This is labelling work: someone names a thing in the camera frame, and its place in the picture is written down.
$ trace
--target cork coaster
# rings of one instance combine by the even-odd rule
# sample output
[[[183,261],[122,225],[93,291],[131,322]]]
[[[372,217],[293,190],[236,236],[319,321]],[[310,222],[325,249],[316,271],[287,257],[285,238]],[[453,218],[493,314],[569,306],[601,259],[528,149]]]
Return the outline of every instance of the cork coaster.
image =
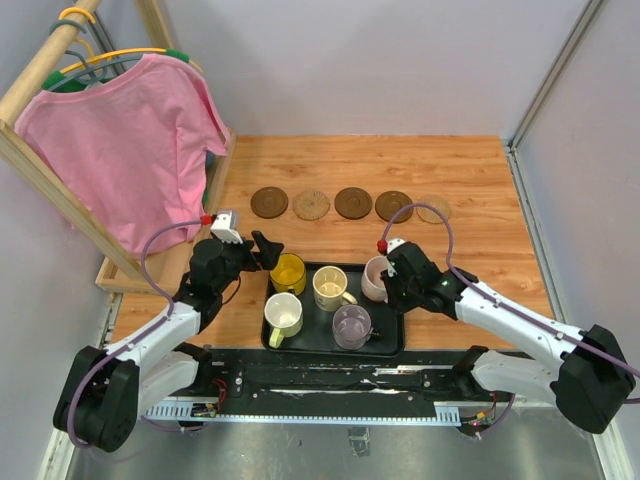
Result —
[[[329,198],[317,190],[307,190],[293,199],[293,211],[303,220],[318,220],[329,211]]]
[[[425,195],[420,200],[420,203],[426,203],[427,205],[431,205],[433,208],[440,210],[447,219],[451,216],[451,207],[449,206],[449,202],[447,202],[444,198],[439,197],[437,195]],[[428,223],[442,223],[442,219],[433,213],[428,208],[420,208],[416,207],[418,211],[418,216]]]

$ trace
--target brown coaster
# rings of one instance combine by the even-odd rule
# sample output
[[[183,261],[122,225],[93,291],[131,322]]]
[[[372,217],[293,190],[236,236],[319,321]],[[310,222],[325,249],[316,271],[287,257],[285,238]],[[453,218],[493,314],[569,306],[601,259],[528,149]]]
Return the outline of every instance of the brown coaster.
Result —
[[[293,211],[303,220],[318,220],[329,211],[329,198],[317,190],[307,190],[293,199]]]
[[[384,192],[376,200],[376,212],[381,219],[388,222],[398,210],[406,205],[409,205],[410,203],[413,202],[406,194],[402,192],[396,192],[394,190]],[[396,221],[394,223],[406,222],[411,218],[411,215],[413,215],[413,208],[410,208],[398,218],[396,218]]]
[[[449,202],[447,202],[444,198],[439,197],[437,195],[425,195],[420,200],[420,203],[426,203],[427,205],[431,205],[433,208],[440,210],[447,219],[451,216],[451,207],[449,206]],[[418,216],[428,223],[442,223],[442,219],[433,213],[428,208],[424,207],[416,207],[418,211]]]
[[[358,220],[369,215],[373,200],[371,195],[357,187],[345,188],[338,192],[333,201],[336,212],[349,220]]]
[[[276,218],[289,205],[289,197],[278,187],[264,187],[251,197],[251,210],[261,218]]]

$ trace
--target pink mug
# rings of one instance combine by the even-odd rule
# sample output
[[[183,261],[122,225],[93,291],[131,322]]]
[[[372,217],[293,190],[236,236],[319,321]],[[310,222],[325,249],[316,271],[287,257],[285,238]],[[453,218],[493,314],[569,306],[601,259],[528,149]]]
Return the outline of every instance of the pink mug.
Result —
[[[384,288],[380,274],[388,268],[389,262],[383,256],[373,257],[364,267],[360,286],[364,296],[372,302],[387,301],[387,290]]]

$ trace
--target cream mug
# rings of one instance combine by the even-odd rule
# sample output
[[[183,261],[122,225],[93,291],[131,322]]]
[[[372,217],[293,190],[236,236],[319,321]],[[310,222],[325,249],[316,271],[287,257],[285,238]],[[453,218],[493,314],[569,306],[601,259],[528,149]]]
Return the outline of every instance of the cream mug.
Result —
[[[313,276],[313,296],[316,305],[325,312],[335,312],[342,305],[356,305],[356,298],[347,292],[347,274],[338,267],[322,267]]]
[[[302,303],[291,293],[276,293],[264,306],[264,318],[272,328],[269,346],[278,348],[302,329]]]

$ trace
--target gray wall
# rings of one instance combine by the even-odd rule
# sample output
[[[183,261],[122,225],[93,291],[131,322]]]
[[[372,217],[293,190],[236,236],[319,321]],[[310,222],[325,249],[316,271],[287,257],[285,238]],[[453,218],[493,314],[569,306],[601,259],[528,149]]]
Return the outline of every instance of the gray wall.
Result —
[[[520,149],[568,320],[611,329],[636,367],[638,25],[637,0],[606,4]],[[640,407],[624,407],[618,421],[640,474]]]
[[[163,3],[241,134],[508,137],[586,2]]]
[[[67,2],[0,6],[0,93],[47,37]],[[75,352],[95,343],[107,295],[93,283],[97,249],[0,160],[0,465],[35,478]]]

